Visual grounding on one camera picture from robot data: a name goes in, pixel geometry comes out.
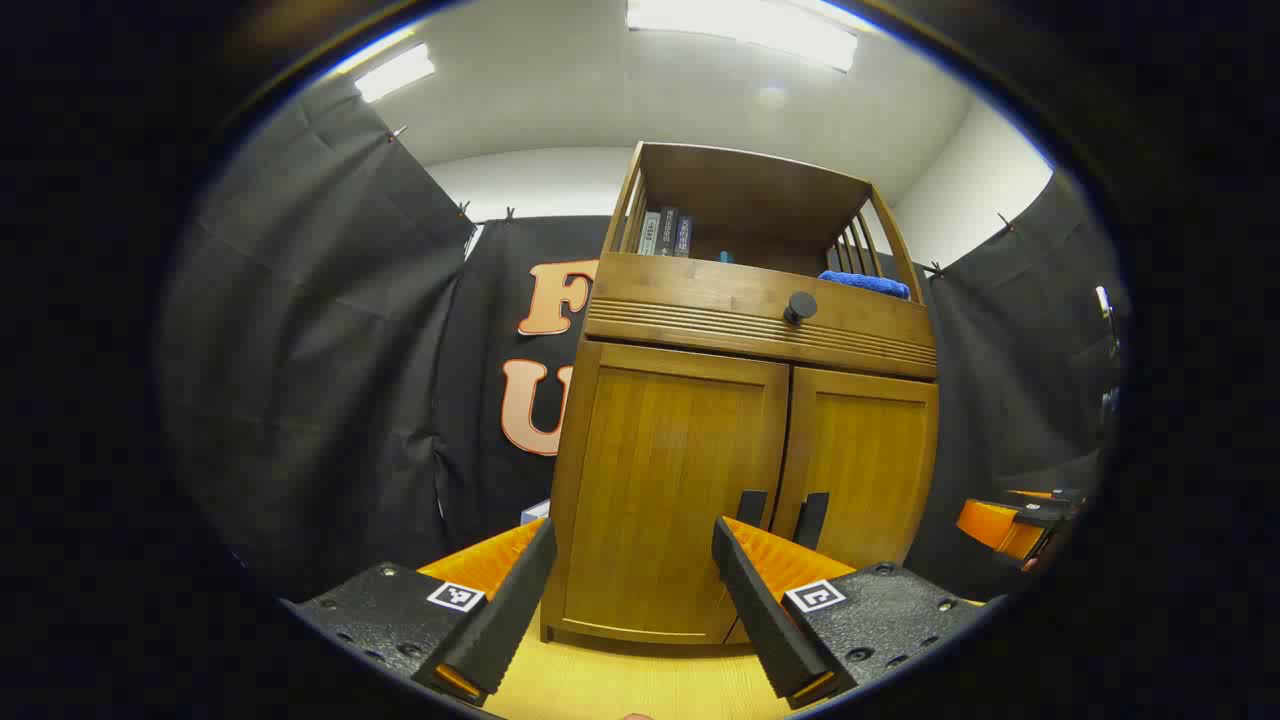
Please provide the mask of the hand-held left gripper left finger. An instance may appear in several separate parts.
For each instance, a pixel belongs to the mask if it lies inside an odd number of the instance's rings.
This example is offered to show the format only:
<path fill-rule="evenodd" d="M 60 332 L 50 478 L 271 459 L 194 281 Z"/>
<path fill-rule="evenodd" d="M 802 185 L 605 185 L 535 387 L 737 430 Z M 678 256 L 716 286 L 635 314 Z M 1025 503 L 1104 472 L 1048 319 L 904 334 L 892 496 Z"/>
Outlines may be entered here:
<path fill-rule="evenodd" d="M 380 562 L 291 610 L 389 673 L 475 707 L 495 694 L 556 564 L 536 518 L 422 568 Z"/>

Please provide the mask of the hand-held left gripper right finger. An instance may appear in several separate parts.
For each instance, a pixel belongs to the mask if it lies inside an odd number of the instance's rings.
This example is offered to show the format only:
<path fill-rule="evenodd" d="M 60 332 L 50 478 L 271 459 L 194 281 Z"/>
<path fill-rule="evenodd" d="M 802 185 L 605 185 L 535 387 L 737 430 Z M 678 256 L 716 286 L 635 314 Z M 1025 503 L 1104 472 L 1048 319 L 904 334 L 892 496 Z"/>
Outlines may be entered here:
<path fill-rule="evenodd" d="M 790 708 L 924 665 L 991 615 L 895 562 L 851 568 L 722 516 L 710 553 L 774 694 Z"/>

